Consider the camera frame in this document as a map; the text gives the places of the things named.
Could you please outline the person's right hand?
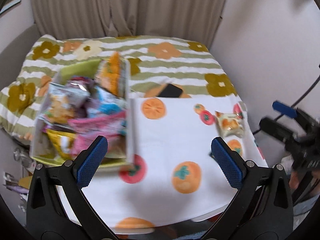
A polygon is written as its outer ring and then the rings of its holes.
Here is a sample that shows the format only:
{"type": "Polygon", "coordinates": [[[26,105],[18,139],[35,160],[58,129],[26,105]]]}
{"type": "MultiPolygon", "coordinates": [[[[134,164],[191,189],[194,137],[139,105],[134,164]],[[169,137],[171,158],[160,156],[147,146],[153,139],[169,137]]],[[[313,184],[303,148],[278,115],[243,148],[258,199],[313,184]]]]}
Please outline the person's right hand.
{"type": "Polygon", "coordinates": [[[290,180],[289,180],[290,189],[295,191],[298,188],[304,176],[305,176],[304,172],[292,171],[290,175],[290,180]]]}

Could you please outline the grey sleeve forearm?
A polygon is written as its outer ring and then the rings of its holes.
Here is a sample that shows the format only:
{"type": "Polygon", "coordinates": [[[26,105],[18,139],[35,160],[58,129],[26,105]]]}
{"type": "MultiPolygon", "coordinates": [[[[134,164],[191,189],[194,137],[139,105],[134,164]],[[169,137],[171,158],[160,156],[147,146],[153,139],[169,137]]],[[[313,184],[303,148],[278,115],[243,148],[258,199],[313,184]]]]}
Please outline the grey sleeve forearm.
{"type": "Polygon", "coordinates": [[[293,207],[293,227],[299,226],[299,224],[306,218],[318,198],[319,194],[309,198],[308,200],[300,202],[293,207]]]}

